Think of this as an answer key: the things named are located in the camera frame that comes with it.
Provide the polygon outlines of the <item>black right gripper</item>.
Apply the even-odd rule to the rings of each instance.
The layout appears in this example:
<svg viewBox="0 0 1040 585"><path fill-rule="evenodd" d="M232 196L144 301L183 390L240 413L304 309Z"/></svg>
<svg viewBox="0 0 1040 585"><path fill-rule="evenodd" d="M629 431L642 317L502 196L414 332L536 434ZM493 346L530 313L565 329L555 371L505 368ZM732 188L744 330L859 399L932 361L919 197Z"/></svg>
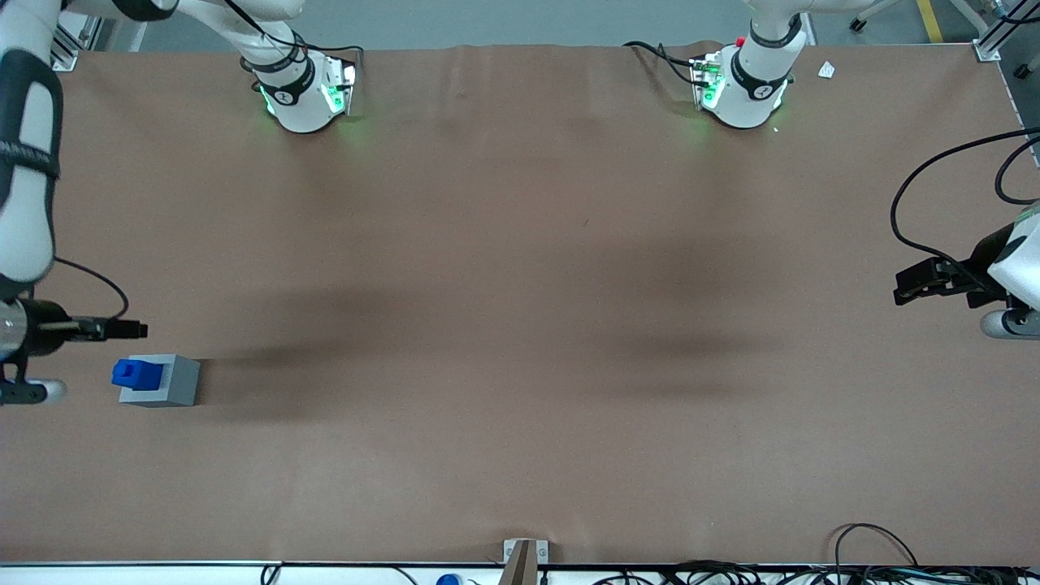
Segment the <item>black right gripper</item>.
<svg viewBox="0 0 1040 585"><path fill-rule="evenodd" d="M12 360L19 355L52 354L76 334L78 341L108 341L139 340L148 337L148 333L146 323L131 319L79 317L76 322L59 304L50 301L14 299L1 302L3 360Z"/></svg>

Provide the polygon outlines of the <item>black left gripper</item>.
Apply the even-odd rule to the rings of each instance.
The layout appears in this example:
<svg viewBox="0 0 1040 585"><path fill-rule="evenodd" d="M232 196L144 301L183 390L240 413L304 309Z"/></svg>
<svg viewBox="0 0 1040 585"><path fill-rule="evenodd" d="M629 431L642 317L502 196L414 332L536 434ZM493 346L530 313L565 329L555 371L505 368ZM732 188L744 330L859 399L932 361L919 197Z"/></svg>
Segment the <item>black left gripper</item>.
<svg viewBox="0 0 1040 585"><path fill-rule="evenodd" d="M967 306L976 310L990 303L1006 302L1007 289L989 275L988 269L998 260L1010 235L1010 231L995 231L983 237L974 245L972 254L958 262L929 257L899 271L894 303L904 306L924 297L965 296Z"/></svg>

